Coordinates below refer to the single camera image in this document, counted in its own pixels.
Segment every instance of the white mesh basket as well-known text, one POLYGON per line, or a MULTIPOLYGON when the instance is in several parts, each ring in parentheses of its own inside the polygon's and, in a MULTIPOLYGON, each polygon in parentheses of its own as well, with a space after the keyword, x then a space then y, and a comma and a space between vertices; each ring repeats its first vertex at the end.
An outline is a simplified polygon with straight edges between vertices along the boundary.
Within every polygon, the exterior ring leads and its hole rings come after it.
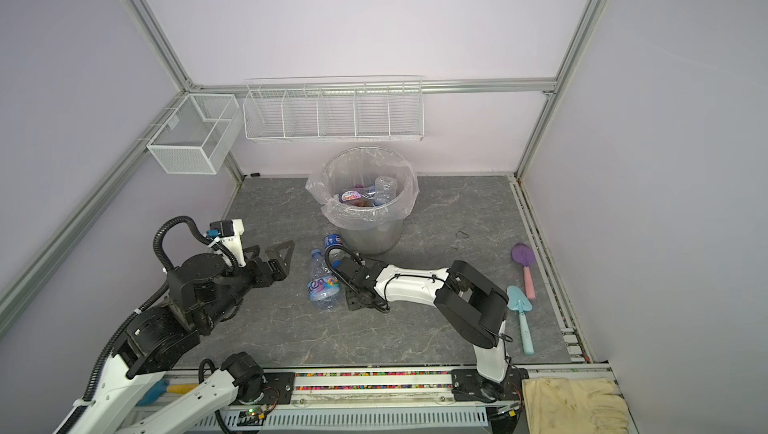
POLYGON ((281 86, 248 80, 245 133, 267 141, 390 141, 424 137, 420 80, 281 86))
POLYGON ((234 95, 189 93, 147 148, 168 173, 215 174, 242 128, 234 95))

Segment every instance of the cable tie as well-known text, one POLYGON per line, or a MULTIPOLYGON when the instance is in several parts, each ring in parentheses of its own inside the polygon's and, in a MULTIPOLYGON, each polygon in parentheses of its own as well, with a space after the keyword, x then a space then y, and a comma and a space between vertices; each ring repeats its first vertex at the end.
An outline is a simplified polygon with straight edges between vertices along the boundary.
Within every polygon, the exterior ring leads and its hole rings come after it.
POLYGON ((72 402, 72 407, 92 406, 95 403, 96 403, 96 401, 93 401, 93 400, 88 401, 88 402, 83 401, 83 398, 81 397, 80 399, 75 400, 74 402, 72 402))

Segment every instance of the blue toy shovel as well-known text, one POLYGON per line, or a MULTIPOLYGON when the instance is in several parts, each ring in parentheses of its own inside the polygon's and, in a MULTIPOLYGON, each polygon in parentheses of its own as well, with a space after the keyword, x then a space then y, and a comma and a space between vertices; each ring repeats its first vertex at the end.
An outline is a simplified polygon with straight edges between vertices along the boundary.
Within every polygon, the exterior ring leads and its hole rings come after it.
POLYGON ((516 285, 507 287, 507 296, 509 297, 507 307, 520 314, 520 337, 523 340, 523 352, 532 356, 533 341, 531 341, 531 330, 528 328, 528 321, 525 320, 525 313, 533 309, 531 301, 528 300, 528 297, 516 285))

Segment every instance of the bottle label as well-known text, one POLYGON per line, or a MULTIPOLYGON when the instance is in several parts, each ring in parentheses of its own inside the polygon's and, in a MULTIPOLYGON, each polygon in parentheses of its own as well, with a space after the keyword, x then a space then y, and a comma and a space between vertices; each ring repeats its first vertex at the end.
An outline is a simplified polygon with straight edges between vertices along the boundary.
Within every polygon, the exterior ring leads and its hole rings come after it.
POLYGON ((331 246, 343 246, 344 245, 344 243, 341 241, 341 236, 339 234, 330 234, 330 235, 326 236, 326 238, 323 241, 323 243, 326 245, 326 248, 327 247, 331 247, 331 246))
POLYGON ((339 292, 339 280, 331 275, 315 279, 306 287, 310 290, 310 300, 317 300, 322 292, 328 291, 330 295, 339 292))
POLYGON ((346 202, 347 200, 359 199, 360 197, 362 197, 362 194, 356 190, 347 190, 340 196, 340 199, 342 202, 346 202))

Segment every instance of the plastic bottle in trash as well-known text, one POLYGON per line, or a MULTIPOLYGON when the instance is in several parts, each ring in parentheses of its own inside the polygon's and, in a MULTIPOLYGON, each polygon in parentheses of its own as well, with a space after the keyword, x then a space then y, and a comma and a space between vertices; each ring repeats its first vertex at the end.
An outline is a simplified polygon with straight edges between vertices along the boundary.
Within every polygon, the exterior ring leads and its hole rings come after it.
MULTIPOLYGON (((339 234, 330 234, 325 237, 325 239, 322 241, 322 243, 325 245, 326 249, 328 249, 331 246, 343 246, 344 242, 342 241, 342 238, 339 234)), ((336 267, 339 265, 339 262, 341 261, 341 258, 344 256, 345 252, 341 249, 334 249, 330 252, 328 255, 328 259, 331 261, 331 265, 336 267)))
POLYGON ((355 207, 373 207, 375 187, 353 187, 336 194, 336 200, 342 204, 355 207))
POLYGON ((376 206, 383 206, 397 197, 397 179, 393 177, 381 176, 376 178, 373 203, 376 206))
POLYGON ((310 301, 318 309, 330 309, 339 302, 339 280, 326 267, 320 249, 312 251, 310 283, 306 287, 310 291, 310 301))

